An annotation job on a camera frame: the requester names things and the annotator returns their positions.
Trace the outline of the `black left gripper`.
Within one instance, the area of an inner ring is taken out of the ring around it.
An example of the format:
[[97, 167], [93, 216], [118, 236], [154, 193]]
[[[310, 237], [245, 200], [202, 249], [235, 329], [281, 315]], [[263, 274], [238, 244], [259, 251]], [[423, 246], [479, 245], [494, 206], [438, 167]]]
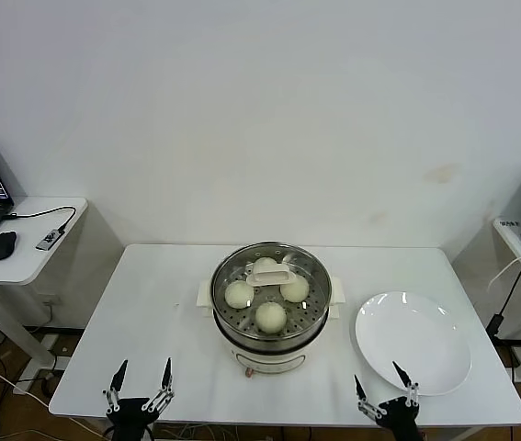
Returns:
[[154, 440], [152, 425], [174, 398], [172, 358], [168, 357], [164, 367], [161, 387], [155, 395], [147, 398], [126, 398], [119, 400], [119, 392], [125, 378], [128, 360], [125, 359], [113, 375], [109, 388], [104, 390], [108, 402], [107, 418], [111, 422], [108, 431], [112, 441], [140, 441], [146, 435]]

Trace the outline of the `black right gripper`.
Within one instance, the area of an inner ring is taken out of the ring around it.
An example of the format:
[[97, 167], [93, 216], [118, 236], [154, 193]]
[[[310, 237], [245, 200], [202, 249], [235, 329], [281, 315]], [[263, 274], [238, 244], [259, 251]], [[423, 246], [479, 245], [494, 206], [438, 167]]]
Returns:
[[408, 373], [395, 361], [392, 361], [392, 365], [407, 390], [407, 396], [382, 402], [379, 407], [375, 406], [368, 401], [357, 375], [354, 375], [357, 408], [368, 418], [376, 418], [377, 425], [390, 430], [396, 441], [423, 441], [425, 436], [415, 421], [419, 414], [419, 384], [413, 382]]

